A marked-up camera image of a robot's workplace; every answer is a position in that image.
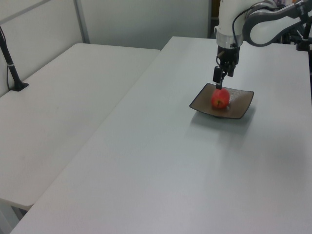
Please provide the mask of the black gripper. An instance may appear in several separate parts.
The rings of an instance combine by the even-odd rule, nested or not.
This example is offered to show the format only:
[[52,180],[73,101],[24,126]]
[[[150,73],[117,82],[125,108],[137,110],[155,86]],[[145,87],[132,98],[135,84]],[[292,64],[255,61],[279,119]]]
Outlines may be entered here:
[[[240,47],[217,47],[217,58],[219,59],[218,64],[220,66],[226,65],[226,73],[229,77],[233,77],[234,75],[234,70],[239,62],[239,52]],[[222,84],[226,73],[219,66],[214,68],[213,82],[215,83],[216,89],[222,89]]]

